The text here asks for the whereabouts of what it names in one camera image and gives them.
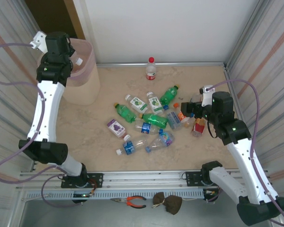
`white robotic arm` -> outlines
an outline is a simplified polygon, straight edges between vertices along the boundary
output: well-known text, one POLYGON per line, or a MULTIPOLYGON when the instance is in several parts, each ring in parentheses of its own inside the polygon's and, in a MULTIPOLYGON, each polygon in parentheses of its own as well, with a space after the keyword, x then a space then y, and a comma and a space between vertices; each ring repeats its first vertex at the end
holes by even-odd
POLYGON ((59 166, 67 173, 73 185, 81 187, 87 183, 85 166, 69 154, 66 144, 56 143, 59 104, 67 78, 71 75, 70 57, 75 52, 69 41, 65 33, 45 35, 38 32, 34 41, 31 42, 33 48, 38 48, 45 53, 37 69, 38 87, 44 95, 44 100, 41 100, 38 95, 32 127, 27 135, 27 140, 19 142, 19 148, 23 147, 36 133, 44 101, 44 116, 38 135, 23 152, 34 161, 59 166))
POLYGON ((214 89, 207 91, 210 87, 212 86, 208 85, 200 89, 202 102, 182 103, 181 112, 185 116, 193 113, 195 118, 203 117, 213 125, 217 137, 234 157, 245 185, 237 182, 217 161, 202 165, 204 182, 220 186, 237 204, 239 216, 248 226, 278 216, 280 211, 272 199, 284 210, 284 197, 279 197, 268 181, 254 151, 251 158, 251 135, 246 124, 234 118, 232 97, 228 92, 215 92, 214 89), (254 160, 269 195, 261 184, 251 159, 254 160))
MULTIPOLYGON (((247 196, 249 202, 252 204, 260 204, 262 201, 265 203, 271 201, 268 195, 266 195, 265 190, 257 178, 255 170, 251 164, 250 146, 251 140, 249 139, 239 140, 237 144, 230 143, 227 145, 227 149, 230 151, 239 167, 245 187, 229 175, 223 167, 216 167, 209 172, 211 181, 219 185, 236 204, 239 203, 240 196, 247 196)), ((278 194, 268 181, 256 154, 254 154, 253 158, 256 162, 261 178, 267 185, 272 197, 276 199, 278 194)))

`red-handled pliers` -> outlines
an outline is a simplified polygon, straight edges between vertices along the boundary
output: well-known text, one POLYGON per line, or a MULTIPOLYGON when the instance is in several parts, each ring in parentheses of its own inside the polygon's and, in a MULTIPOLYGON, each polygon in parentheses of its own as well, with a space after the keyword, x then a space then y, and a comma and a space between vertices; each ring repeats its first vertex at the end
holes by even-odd
POLYGON ((136 209, 142 209, 142 208, 146 207, 146 205, 135 205, 135 204, 129 202, 130 200, 134 200, 134 199, 146 200, 146 198, 144 198, 143 196, 140 196, 140 195, 127 197, 126 199, 124 199, 124 198, 113 198, 113 199, 110 199, 110 200, 115 201, 115 202, 126 202, 127 206, 131 206, 131 207, 136 208, 136 209))

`clear plastic bottle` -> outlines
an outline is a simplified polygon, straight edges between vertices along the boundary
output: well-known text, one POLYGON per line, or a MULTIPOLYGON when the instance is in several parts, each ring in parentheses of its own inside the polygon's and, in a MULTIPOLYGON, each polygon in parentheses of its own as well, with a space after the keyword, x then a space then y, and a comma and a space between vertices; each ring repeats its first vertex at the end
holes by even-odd
POLYGON ((150 134, 150 135, 161 134, 163 132, 163 129, 160 129, 159 127, 155 125, 145 123, 141 120, 135 121, 134 129, 141 133, 150 134))
POLYGON ((177 117, 179 118, 179 120, 181 121, 181 124, 185 127, 185 128, 189 128, 190 126, 193 126, 194 121, 192 120, 192 118, 190 117, 185 117, 181 110, 179 109, 180 105, 179 103, 175 103, 174 104, 174 108, 175 108, 175 112, 177 114, 177 117))
POLYGON ((160 98, 162 105, 168 105, 176 97, 179 87, 180 85, 176 84, 165 92, 165 94, 160 98))
POLYGON ((146 66, 146 78, 148 80, 153 80, 156 78, 156 72, 157 72, 157 68, 156 68, 156 64, 155 64, 155 59, 153 57, 150 57, 148 59, 148 63, 146 66))
POLYGON ((115 103, 114 107, 117 110, 117 113, 123 117, 128 123, 132 123, 136 119, 136 115, 130 111, 125 105, 120 105, 119 103, 115 103))
POLYGON ((112 119, 108 124, 108 128, 113 132, 118 138, 122 138, 125 142, 128 141, 131 136, 127 134, 125 128, 117 122, 115 119, 112 119))
POLYGON ((70 57, 70 60, 75 65, 81 65, 83 62, 83 60, 79 57, 76 51, 72 54, 72 56, 70 57))
POLYGON ((125 97, 125 100, 129 103, 129 105, 134 109, 135 111, 143 114, 145 111, 147 111, 147 104, 143 102, 138 97, 134 97, 131 95, 127 95, 125 97))
POLYGON ((146 96, 147 96, 148 101, 150 103, 152 112, 155 115, 163 113, 163 107, 162 107, 158 97, 155 94, 153 94, 151 91, 149 93, 147 93, 146 96))
POLYGON ((192 103, 201 102, 201 100, 202 100, 202 95, 200 93, 193 93, 193 95, 192 95, 192 97, 190 99, 190 101, 192 103))
POLYGON ((177 117, 175 111, 171 110, 168 105, 163 106, 163 109, 165 110, 166 117, 169 121, 171 129, 173 130, 180 129, 181 121, 177 117))
POLYGON ((123 144, 123 146, 116 150, 117 155, 131 155, 139 149, 142 149, 147 146, 146 136, 140 136, 133 140, 127 141, 123 144))
POLYGON ((175 141, 175 137, 171 132, 165 131, 161 133, 153 142, 148 145, 145 150, 151 153, 154 150, 160 150, 171 145, 175 141))

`blue bottle label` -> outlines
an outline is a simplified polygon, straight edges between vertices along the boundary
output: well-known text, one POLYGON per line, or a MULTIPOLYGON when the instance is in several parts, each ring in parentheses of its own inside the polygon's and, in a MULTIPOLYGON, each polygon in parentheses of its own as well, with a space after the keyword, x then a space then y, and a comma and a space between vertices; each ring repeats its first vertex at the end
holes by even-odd
POLYGON ((141 128, 141 132, 145 133, 145 134, 149 134, 150 133, 150 129, 151 129, 151 124, 148 123, 143 123, 142 128, 141 128))
POLYGON ((161 140, 165 143, 166 147, 172 144, 172 140, 167 132, 163 132, 160 135, 161 140))
POLYGON ((133 143, 132 143, 131 141, 125 142, 125 143, 123 144, 123 147, 124 147, 124 149, 125 149, 127 155, 130 155, 130 154, 132 154, 132 153, 135 152, 133 143))
POLYGON ((176 123, 180 123, 180 120, 178 118, 178 116, 176 115, 175 112, 171 112, 171 115, 173 116, 173 118, 175 119, 176 123))
POLYGON ((169 114, 167 114, 167 118, 168 118, 168 121, 169 121, 169 125, 172 129, 176 128, 177 125, 180 124, 180 120, 177 117, 175 112, 170 112, 169 114))

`marble floor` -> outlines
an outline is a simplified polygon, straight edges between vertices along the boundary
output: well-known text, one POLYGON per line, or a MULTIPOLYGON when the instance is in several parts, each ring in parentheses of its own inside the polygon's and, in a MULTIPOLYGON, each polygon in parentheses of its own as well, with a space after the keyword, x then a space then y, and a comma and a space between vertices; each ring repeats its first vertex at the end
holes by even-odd
MULTIPOLYGON (((179 84, 180 88, 171 104, 188 102, 200 87, 225 80, 222 67, 158 67, 153 81, 145 78, 145 68, 106 68, 98 69, 98 73, 101 90, 96 101, 89 106, 80 106, 62 99, 56 129, 57 142, 66 143, 71 155, 84 163, 88 171, 200 169, 202 164, 214 160, 225 168, 237 168, 222 141, 211 138, 207 129, 202 137, 196 138, 191 135, 191 129, 182 128, 174 132, 175 142, 166 149, 150 154, 143 149, 129 156, 117 156, 115 150, 122 146, 123 141, 106 126, 114 118, 132 138, 141 136, 133 130, 133 125, 116 113, 115 102, 126 104, 124 98, 127 94, 146 102, 147 92, 162 96, 174 84, 179 84)), ((216 90, 228 91, 228 87, 225 84, 216 90)), ((156 136, 147 135, 148 142, 156 136)), ((44 165, 38 164, 37 170, 43 168, 44 165)))

